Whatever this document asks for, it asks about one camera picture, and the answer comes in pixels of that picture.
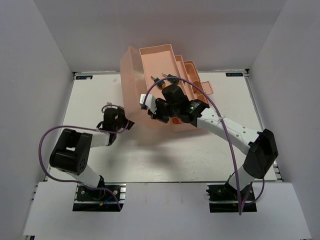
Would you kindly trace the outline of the stubby dark green screwdriver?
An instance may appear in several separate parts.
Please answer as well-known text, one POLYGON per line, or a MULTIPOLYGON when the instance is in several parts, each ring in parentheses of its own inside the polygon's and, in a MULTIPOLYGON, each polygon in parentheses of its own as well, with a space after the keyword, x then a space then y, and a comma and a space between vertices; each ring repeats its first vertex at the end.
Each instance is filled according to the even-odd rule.
POLYGON ((180 81, 175 75, 172 75, 172 74, 164 74, 164 73, 162 73, 161 75, 164 78, 167 78, 167 80, 172 84, 178 84, 179 81, 180 81))

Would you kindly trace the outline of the stubby green orange screwdriver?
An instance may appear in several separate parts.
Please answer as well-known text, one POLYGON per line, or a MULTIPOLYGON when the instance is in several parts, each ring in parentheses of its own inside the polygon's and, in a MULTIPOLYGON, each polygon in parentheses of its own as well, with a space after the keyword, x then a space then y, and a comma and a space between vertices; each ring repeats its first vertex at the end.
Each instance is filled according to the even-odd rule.
POLYGON ((160 78, 153 76, 151 76, 151 79, 156 83, 159 89, 164 89, 166 87, 166 83, 164 80, 161 80, 160 78))

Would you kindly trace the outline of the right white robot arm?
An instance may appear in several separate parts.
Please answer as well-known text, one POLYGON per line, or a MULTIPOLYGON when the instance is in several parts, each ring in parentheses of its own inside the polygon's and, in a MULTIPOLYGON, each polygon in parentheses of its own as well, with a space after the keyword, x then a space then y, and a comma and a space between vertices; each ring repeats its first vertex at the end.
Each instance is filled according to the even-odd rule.
POLYGON ((263 179, 279 155, 274 133, 246 128, 228 118, 201 100, 189 100, 177 85, 162 90, 163 98, 142 94, 139 103, 152 119, 167 123, 178 118, 183 123, 207 130, 226 140, 233 148, 245 154, 242 166, 226 182, 226 195, 236 200, 244 188, 255 179, 263 179))

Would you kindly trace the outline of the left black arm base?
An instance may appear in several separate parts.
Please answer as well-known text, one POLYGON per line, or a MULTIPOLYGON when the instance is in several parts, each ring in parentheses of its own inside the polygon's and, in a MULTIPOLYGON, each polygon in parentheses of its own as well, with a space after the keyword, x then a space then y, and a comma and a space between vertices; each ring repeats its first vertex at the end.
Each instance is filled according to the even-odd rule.
MULTIPOLYGON (((126 197, 125 183, 105 183, 105 187, 112 191, 122 208, 126 197)), ((75 192, 73 212, 120 212, 119 206, 106 190, 90 190, 78 185, 75 192)))

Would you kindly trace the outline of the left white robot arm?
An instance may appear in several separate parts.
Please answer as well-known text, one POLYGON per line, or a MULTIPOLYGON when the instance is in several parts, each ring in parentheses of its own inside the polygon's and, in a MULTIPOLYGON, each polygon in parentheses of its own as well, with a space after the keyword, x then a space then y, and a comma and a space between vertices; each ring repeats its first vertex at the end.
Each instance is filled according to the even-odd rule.
POLYGON ((105 196, 106 187, 103 177, 88 165, 90 150, 111 146, 118 134, 134 125, 121 106, 108 104, 102 112, 103 120, 97 124, 96 133, 77 132, 73 127, 63 129, 49 158, 51 167, 88 186, 88 193, 96 200, 105 196))

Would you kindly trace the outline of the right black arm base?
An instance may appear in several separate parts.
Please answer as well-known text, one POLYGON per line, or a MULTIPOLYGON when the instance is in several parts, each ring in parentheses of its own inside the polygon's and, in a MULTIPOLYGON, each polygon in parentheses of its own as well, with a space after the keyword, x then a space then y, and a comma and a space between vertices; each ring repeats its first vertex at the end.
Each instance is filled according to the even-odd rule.
MULTIPOLYGON (((229 191, 224 184, 209 184, 206 189, 210 213, 238 213, 239 202, 237 191, 229 191)), ((257 212, 256 203, 253 202, 255 193, 253 187, 248 185, 240 192, 240 206, 244 200, 242 213, 257 212)))

